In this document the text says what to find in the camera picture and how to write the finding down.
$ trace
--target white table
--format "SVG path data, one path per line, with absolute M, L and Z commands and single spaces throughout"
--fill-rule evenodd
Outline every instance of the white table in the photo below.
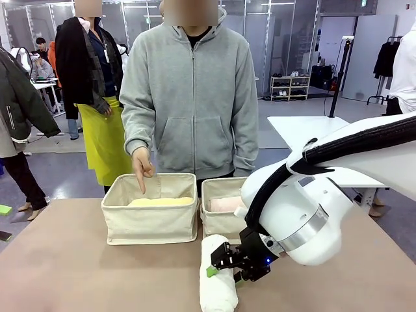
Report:
M 305 146 L 312 138 L 323 138 L 349 124 L 338 117 L 325 116 L 268 117 L 267 119 L 291 150 Z M 370 211 L 376 190 L 387 187 L 360 172 L 346 168 L 334 169 L 334 172 L 319 176 L 332 179 L 340 187 L 363 189 L 363 199 L 360 206 L 366 211 Z
M 49 100 L 49 96 L 47 96 L 47 94 L 46 94 L 46 89 L 47 88 L 51 88 L 52 89 L 53 99 L 55 100 L 55 105 L 56 105 L 56 108 L 58 110 L 58 114 L 54 115 L 54 117 L 58 117 L 60 115 L 65 114 L 65 112 L 63 112 L 60 109 L 61 108 L 61 104 L 58 102 L 57 95 L 55 93 L 54 86 L 56 85 L 56 81 L 58 81 L 57 78 L 48 79 L 48 83 L 32 83 L 32 85 L 34 86 L 35 89 L 37 89 L 39 91 L 42 91 L 42 93 L 43 93 L 43 95 L 45 97 L 46 104 L 47 104 L 47 106 L 50 106 L 48 108 L 49 108 L 49 110 L 52 111 L 52 114 L 53 114 L 53 105 L 52 105 L 52 103 Z

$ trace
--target black jacket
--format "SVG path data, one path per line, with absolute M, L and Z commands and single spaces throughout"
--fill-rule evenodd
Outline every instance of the black jacket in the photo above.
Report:
M 122 57 L 118 51 L 117 44 L 111 34 L 100 27 L 101 33 L 109 39 L 109 43 L 115 52 L 115 65 L 122 73 Z M 102 111 L 104 101 L 97 97 L 96 85 L 93 76 L 101 71 L 88 54 L 85 38 L 85 30 L 79 23 L 77 17 L 67 19 L 57 33 L 55 40 L 55 55 L 57 59 L 57 73 L 62 88 L 70 97 L 68 101 L 78 104 L 88 104 L 99 112 Z M 121 79 L 115 79 L 117 90 L 122 86 Z
M 376 79 L 379 79 L 380 76 L 393 76 L 393 64 L 395 62 L 395 57 L 399 46 L 399 41 L 396 41 L 393 44 L 386 42 L 382 46 L 380 52 L 378 53 L 376 67 L 374 68 Z

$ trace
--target gray jacket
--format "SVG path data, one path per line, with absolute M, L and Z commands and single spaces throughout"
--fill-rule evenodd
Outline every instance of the gray jacket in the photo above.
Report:
M 37 65 L 35 62 L 33 62 L 32 79 L 37 79 L 40 77 L 44 79 L 55 78 L 52 66 L 45 60 L 42 60 L 41 65 Z
M 235 170 L 247 176 L 257 157 L 258 107 L 247 41 L 219 25 L 191 49 L 181 27 L 141 33 L 131 50 L 120 101 L 125 149 L 151 149 L 159 169 L 198 179 Z

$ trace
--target white panel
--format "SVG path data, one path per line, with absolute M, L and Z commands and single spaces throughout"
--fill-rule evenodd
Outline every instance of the white panel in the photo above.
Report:
M 374 78 L 374 66 L 382 45 L 390 36 L 394 36 L 396 24 L 396 15 L 358 18 L 343 98 L 367 101 L 377 94 L 379 80 Z

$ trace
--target hand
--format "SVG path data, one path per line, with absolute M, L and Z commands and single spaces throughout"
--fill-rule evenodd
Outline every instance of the hand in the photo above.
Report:
M 144 177 L 153 177 L 155 167 L 150 162 L 150 152 L 147 148 L 138 148 L 132 155 L 133 169 L 142 193 L 146 193 Z

